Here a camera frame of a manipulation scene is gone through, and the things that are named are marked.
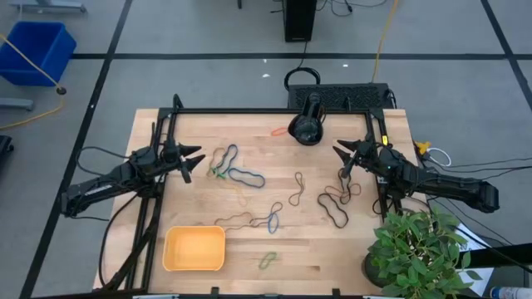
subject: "potted plant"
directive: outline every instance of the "potted plant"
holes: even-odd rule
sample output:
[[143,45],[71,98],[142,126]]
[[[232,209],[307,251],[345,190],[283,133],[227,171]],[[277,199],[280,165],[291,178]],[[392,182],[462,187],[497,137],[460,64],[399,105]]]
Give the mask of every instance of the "potted plant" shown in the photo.
[[[377,241],[363,263],[367,278],[390,297],[439,299],[456,297],[464,283],[458,272],[470,264],[470,253],[458,265],[460,245],[467,241],[455,233],[456,218],[443,213],[389,213]],[[465,271],[479,280],[474,271]]]

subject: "metal stand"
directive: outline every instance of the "metal stand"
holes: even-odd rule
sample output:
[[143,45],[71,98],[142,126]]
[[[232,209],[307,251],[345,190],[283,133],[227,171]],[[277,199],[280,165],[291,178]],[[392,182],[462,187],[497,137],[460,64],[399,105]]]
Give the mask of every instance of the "metal stand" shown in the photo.
[[31,111],[33,110],[33,100],[0,98],[0,108],[18,108]]
[[12,0],[10,5],[16,7],[33,8],[33,9],[61,9],[74,12],[86,12],[86,8],[82,3],[63,0]]

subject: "yellow clamp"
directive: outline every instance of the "yellow clamp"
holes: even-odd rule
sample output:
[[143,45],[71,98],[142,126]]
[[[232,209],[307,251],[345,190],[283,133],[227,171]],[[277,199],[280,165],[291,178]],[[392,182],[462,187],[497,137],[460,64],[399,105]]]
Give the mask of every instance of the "yellow clamp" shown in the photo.
[[431,142],[430,141],[427,141],[427,142],[415,141],[415,143],[416,143],[417,148],[419,149],[419,154],[420,155],[424,155],[426,153],[426,151],[428,150],[428,148],[431,147]]

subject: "orange container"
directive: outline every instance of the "orange container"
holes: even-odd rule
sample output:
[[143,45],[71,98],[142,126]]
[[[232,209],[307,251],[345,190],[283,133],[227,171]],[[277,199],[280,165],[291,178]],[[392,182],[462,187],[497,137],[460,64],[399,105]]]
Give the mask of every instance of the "orange container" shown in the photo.
[[225,231],[219,226],[176,226],[166,233],[166,271],[218,271],[224,259]]

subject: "blue container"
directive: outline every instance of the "blue container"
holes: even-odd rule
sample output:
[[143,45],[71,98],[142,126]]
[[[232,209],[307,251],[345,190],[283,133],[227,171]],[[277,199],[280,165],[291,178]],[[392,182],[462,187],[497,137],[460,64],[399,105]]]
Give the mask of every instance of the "blue container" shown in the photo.
[[[61,79],[76,41],[59,22],[18,22],[7,39],[55,81]],[[54,86],[4,42],[0,75],[18,86]]]

